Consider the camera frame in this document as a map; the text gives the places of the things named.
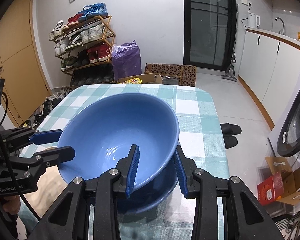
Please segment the left hand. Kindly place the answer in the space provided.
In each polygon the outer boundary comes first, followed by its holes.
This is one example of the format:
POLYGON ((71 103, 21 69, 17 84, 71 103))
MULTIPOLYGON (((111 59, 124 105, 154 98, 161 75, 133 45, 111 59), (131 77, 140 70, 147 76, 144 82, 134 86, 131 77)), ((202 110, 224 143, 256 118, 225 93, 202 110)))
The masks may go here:
POLYGON ((17 215, 21 207, 20 196, 16 195, 16 196, 0 198, 0 201, 2 199, 5 200, 5 203, 2 204, 3 210, 7 213, 10 213, 11 215, 17 215))

